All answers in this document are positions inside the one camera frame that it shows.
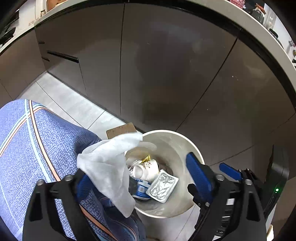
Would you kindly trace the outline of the white tissue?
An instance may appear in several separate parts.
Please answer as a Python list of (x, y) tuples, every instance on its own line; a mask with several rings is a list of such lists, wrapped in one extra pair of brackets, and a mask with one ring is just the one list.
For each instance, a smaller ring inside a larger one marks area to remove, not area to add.
[(124, 133), (90, 145), (77, 156), (77, 168), (126, 218), (132, 214), (135, 200), (128, 191), (130, 175), (125, 152), (136, 147), (157, 149), (155, 144), (144, 142), (140, 133)]

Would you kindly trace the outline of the silver foil tray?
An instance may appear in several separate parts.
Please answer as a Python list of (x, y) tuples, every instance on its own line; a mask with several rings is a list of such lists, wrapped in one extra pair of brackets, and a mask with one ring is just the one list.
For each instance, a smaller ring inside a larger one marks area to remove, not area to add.
[(172, 194), (178, 181), (178, 177), (172, 176), (164, 170), (160, 170), (158, 177), (146, 190), (146, 194), (160, 203), (165, 203)]

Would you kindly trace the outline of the blue white snack bag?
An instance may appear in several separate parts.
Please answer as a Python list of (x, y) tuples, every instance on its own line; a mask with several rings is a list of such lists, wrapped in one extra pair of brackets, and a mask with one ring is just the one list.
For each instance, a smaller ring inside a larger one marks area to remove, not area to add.
[(146, 191), (150, 186), (150, 182), (130, 177), (128, 190), (133, 198), (147, 201), (151, 199), (151, 197), (146, 194)]

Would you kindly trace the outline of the patterned white paper cup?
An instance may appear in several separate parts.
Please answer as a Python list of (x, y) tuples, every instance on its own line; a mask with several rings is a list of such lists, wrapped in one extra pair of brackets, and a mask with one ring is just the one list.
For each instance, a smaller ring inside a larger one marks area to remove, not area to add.
[(147, 182), (153, 182), (159, 175), (159, 166), (156, 160), (152, 159), (137, 164), (132, 169), (132, 177)]

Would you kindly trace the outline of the yellow sachet wrapper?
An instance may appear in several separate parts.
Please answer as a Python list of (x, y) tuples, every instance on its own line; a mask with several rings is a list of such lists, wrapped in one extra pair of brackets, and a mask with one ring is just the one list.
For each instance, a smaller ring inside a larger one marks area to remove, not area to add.
[(145, 162), (149, 162), (149, 161), (151, 161), (151, 156), (150, 155), (148, 155), (144, 159), (142, 159), (141, 164), (143, 164)]

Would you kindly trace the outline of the white trash bin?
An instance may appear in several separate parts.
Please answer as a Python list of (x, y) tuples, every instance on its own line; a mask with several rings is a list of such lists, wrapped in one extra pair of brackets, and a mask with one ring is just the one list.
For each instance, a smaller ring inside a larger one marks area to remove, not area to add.
[(136, 200), (135, 209), (152, 218), (172, 218), (188, 211), (193, 205), (192, 196), (187, 186), (193, 180), (186, 167), (186, 156), (193, 152), (198, 161), (204, 164), (204, 159), (196, 145), (184, 135), (169, 130), (154, 130), (142, 135), (144, 144), (125, 152), (127, 165), (134, 161), (151, 156), (160, 168), (179, 179), (172, 194), (165, 203), (154, 199)]

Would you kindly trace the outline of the blue plaid tablecloth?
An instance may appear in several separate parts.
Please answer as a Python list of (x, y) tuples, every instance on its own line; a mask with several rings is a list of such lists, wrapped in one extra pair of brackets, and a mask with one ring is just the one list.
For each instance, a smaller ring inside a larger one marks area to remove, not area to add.
[[(76, 158), (99, 142), (94, 133), (57, 116), (43, 105), (18, 99), (1, 108), (1, 240), (23, 239), (25, 216), (39, 180), (53, 184), (77, 172)], [(85, 178), (76, 203), (100, 240), (145, 240), (136, 214), (125, 218)]]

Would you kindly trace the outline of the cardboard piece on floor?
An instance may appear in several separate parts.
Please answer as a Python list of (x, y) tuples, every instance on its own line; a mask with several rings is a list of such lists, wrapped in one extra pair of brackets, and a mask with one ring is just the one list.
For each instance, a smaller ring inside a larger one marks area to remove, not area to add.
[(110, 140), (118, 135), (122, 135), (125, 133), (136, 133), (137, 130), (134, 127), (133, 123), (126, 123), (124, 125), (112, 128), (106, 131), (107, 138)]

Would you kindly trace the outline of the glass jar brown lid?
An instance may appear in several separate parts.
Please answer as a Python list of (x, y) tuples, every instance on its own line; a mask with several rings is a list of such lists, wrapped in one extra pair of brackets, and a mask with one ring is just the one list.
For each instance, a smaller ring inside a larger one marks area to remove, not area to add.
[(259, 4), (255, 4), (255, 8), (250, 12), (250, 15), (260, 22), (260, 24), (263, 24), (265, 14), (266, 11)]

